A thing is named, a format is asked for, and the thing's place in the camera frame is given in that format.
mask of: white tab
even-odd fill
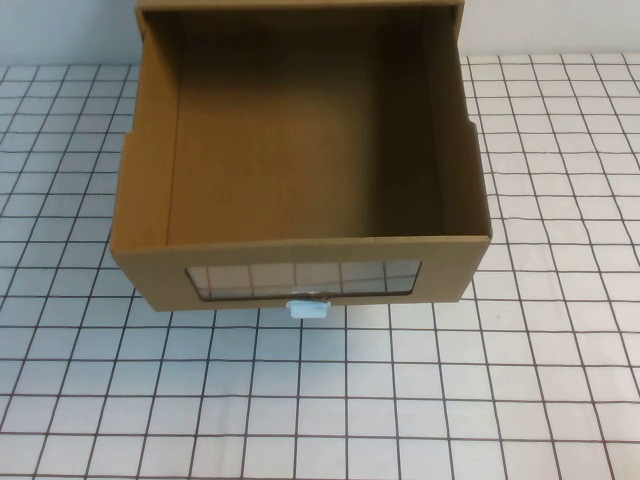
[[[326,318],[330,306],[331,302],[328,300],[290,300],[287,302],[291,318]]]

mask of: white grid surface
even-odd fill
[[[155,313],[108,251],[137,68],[0,67],[0,479],[640,478],[640,55],[462,59],[458,304]]]

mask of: open cardboard box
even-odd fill
[[[111,249],[158,310],[457,301],[491,237],[455,0],[140,0]]]

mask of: brown cardboard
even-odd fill
[[[458,300],[491,236],[461,11],[447,0],[140,0],[111,248],[149,303],[314,297],[203,301],[190,267],[393,260],[422,262],[410,295],[332,303]]]

